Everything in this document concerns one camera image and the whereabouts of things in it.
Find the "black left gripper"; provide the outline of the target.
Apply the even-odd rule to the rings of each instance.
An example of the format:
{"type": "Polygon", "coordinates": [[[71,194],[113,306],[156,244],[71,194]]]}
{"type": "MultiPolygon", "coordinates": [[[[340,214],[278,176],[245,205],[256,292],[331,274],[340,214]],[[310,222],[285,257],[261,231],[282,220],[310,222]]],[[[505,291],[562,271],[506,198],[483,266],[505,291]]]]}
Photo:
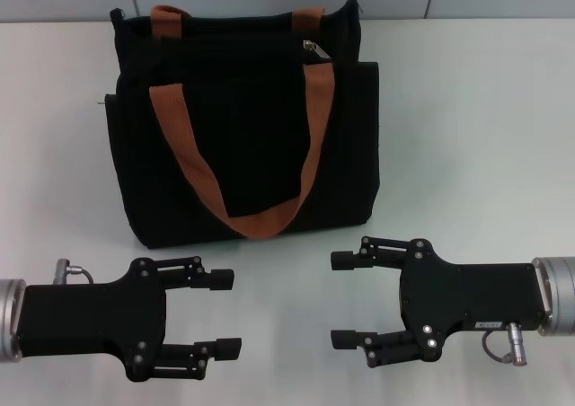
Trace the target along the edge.
{"type": "Polygon", "coordinates": [[[112,355],[132,382],[204,379],[210,359],[239,358],[242,339],[162,346],[165,289],[231,290],[233,284],[232,269],[208,271],[200,256],[136,259],[110,283],[27,286],[16,336],[24,357],[112,355]]]}

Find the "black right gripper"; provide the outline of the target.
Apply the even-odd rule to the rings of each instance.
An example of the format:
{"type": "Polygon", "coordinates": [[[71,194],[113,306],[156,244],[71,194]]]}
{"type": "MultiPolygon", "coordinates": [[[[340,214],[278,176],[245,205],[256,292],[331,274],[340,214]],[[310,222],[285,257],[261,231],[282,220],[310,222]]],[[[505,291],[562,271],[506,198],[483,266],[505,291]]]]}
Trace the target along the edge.
{"type": "Polygon", "coordinates": [[[402,269],[401,317],[407,331],[331,331],[334,349],[362,348],[370,368],[438,360],[453,333],[503,331],[511,323],[534,331],[544,318],[531,263],[454,264],[424,239],[364,236],[357,253],[332,252],[331,265],[332,270],[402,269]]]}

